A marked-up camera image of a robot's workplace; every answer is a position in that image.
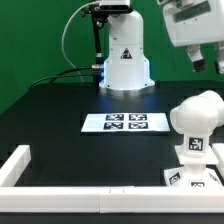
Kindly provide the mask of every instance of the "green backdrop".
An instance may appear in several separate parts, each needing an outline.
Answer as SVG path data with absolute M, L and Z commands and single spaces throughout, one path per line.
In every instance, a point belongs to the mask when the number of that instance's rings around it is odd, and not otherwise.
M 0 113 L 26 93 L 37 79 L 70 68 L 61 53 L 62 32 L 73 12 L 87 2 L 0 1 Z M 185 49 L 171 46 L 156 0 L 132 0 L 132 4 L 144 18 L 144 52 L 152 62 L 154 80 L 223 80 L 215 71 L 216 51 L 212 44 L 202 49 L 207 61 L 206 72 L 196 74 L 192 72 Z M 107 30 L 101 31 L 105 55 Z M 66 52 L 78 67 L 94 63 L 90 16 L 75 18 L 66 38 Z

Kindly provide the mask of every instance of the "black tabletop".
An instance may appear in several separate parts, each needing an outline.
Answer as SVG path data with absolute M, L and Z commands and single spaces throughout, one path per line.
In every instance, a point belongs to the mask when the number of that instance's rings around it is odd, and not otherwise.
M 164 169 L 179 166 L 174 145 L 183 142 L 183 136 L 170 125 L 170 110 L 206 90 L 223 96 L 224 84 L 158 82 L 152 93 L 131 99 L 102 95 L 93 84 L 36 86 L 0 116 L 1 163 L 17 145 L 29 144 L 32 161 L 17 186 L 164 186 Z M 89 113 L 165 113 L 171 131 L 84 134 L 81 128 Z M 223 142 L 223 136 L 223 128 L 217 128 L 210 143 Z M 203 223 L 210 224 L 222 223 L 223 217 L 1 214 L 0 223 L 200 223 L 203 218 Z

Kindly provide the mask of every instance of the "warning label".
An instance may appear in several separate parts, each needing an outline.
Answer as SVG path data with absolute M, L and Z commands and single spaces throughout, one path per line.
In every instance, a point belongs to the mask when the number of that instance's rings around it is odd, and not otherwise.
M 132 59 L 131 53 L 128 48 L 126 48 L 124 53 L 121 55 L 121 59 Z

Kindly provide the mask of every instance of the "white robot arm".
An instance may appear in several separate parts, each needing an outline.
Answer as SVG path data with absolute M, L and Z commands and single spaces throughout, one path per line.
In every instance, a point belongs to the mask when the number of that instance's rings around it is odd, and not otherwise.
M 224 74 L 224 1 L 157 0 L 174 47 L 187 47 L 196 72 L 205 69 L 200 44 L 216 43 L 219 73 Z
M 109 57 L 104 63 L 103 93 L 116 96 L 141 95 L 151 90 L 149 61 L 144 56 L 143 19 L 132 9 L 130 0 L 101 0 L 108 12 Z

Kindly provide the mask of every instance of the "paper sheet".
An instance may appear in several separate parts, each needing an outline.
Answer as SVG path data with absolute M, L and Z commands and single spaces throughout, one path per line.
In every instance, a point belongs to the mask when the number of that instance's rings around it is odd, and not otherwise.
M 88 114 L 81 132 L 170 131 L 165 113 Z

